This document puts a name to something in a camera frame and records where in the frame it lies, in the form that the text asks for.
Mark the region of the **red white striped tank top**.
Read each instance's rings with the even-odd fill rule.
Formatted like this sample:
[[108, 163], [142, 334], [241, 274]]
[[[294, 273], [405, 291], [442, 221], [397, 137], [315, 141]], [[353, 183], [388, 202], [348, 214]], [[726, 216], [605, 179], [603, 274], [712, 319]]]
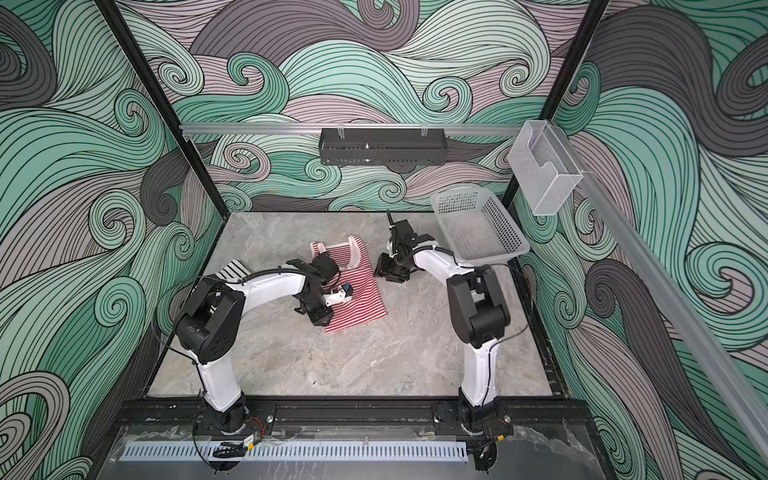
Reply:
[[326, 333], [341, 331], [387, 315], [378, 283], [374, 278], [369, 254], [357, 235], [350, 235], [345, 243], [327, 246], [312, 242], [313, 256], [329, 253], [340, 269], [339, 285], [352, 287], [349, 302], [334, 305], [334, 316], [325, 327]]

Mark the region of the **white plastic laundry basket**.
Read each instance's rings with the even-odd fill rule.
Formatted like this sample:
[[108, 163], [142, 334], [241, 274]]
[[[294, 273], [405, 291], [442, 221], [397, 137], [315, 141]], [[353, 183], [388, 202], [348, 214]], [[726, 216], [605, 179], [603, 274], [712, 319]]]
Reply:
[[458, 186], [433, 194], [430, 202], [448, 248], [463, 264], [507, 263], [530, 251], [511, 214], [486, 188]]

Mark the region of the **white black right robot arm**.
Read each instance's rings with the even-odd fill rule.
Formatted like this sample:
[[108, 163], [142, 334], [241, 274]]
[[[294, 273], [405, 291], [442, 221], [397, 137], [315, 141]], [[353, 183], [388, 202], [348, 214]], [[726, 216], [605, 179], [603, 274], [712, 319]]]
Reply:
[[445, 287], [451, 326], [464, 344], [456, 418], [477, 434], [480, 422], [495, 412], [497, 344], [511, 321], [498, 276], [490, 265], [463, 264], [434, 237], [417, 234], [407, 220], [388, 215], [387, 222], [390, 238], [374, 274], [404, 283], [413, 273], [426, 272]]

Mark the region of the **black white striped tank top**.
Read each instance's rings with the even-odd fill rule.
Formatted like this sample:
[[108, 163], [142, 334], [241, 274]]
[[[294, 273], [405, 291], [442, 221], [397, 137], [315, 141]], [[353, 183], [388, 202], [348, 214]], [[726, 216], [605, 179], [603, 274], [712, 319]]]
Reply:
[[242, 261], [233, 259], [222, 267], [215, 276], [227, 283], [241, 283], [243, 278], [252, 274], [252, 270]]

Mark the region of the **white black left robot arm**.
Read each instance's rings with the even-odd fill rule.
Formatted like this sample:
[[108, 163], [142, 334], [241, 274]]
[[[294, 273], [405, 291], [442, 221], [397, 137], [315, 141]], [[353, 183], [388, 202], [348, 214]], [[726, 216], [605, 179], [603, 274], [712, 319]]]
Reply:
[[353, 299], [354, 287], [341, 280], [341, 269], [327, 253], [310, 262], [292, 259], [255, 272], [232, 261], [220, 274], [201, 277], [174, 330], [193, 359], [207, 409], [222, 429], [232, 432], [245, 422], [244, 393], [236, 379], [230, 350], [245, 313], [284, 297], [298, 302], [296, 312], [314, 326], [326, 327], [334, 307]]

